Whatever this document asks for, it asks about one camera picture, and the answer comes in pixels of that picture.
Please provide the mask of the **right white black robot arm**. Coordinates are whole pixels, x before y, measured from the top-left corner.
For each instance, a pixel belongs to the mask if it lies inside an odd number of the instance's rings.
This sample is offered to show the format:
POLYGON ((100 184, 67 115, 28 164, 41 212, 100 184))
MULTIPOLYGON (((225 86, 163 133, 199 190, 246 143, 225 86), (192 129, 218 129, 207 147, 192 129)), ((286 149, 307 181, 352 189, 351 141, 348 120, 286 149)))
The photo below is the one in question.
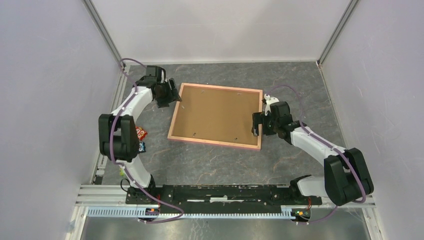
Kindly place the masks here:
POLYGON ((363 203, 374 192, 374 183, 359 149, 333 144, 305 123, 294 120, 285 101, 268 95, 262 101, 264 110, 252 115, 252 133, 277 135, 323 167, 322 177, 305 175, 290 182, 288 196, 293 203, 302 204, 309 197, 324 197, 336 206, 343 206, 350 202, 363 203))

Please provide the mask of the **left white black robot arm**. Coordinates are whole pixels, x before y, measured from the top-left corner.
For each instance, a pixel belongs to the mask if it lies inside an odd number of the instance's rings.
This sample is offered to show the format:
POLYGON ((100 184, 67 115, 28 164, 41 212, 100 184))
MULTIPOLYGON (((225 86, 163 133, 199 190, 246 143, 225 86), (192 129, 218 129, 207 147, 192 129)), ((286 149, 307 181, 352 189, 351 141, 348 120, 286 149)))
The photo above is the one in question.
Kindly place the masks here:
POLYGON ((154 178, 139 157, 136 120, 151 102, 156 102, 158 108, 167 108, 170 103, 181 100, 176 83, 167 77, 166 70, 149 65, 122 104, 98 118, 100 153, 123 170, 130 186, 139 189, 137 196, 145 204, 156 200, 157 190, 154 178))

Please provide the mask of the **red owl sticker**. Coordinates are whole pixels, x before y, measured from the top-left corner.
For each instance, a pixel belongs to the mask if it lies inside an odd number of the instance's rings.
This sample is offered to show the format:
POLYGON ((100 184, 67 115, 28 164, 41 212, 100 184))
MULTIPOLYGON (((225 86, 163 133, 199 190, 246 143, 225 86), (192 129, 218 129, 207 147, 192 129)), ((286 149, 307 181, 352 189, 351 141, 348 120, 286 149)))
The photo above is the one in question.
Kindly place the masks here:
POLYGON ((142 142, 143 139, 147 136, 148 132, 139 126, 136 126, 135 130, 136 130, 138 140, 142 142))

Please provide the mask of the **blue owl sticker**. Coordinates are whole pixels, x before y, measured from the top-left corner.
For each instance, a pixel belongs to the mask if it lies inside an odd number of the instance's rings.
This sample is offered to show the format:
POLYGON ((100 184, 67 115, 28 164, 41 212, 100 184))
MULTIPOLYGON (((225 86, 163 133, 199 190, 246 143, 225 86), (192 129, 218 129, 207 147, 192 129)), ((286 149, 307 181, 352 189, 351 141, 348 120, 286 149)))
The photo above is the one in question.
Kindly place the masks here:
POLYGON ((139 148, 138 148, 138 153, 145 153, 146 152, 146 144, 145 142, 141 141, 139 142, 139 148))

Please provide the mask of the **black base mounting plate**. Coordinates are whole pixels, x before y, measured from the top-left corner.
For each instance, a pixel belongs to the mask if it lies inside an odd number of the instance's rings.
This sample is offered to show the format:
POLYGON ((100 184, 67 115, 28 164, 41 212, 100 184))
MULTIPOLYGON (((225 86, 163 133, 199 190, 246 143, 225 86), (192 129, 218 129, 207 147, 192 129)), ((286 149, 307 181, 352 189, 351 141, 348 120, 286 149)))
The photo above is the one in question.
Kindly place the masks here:
POLYGON ((281 206, 320 206, 317 196, 301 196, 287 185, 162 185, 149 188, 156 200, 130 186, 127 205, 146 205, 160 214, 277 214, 281 206))

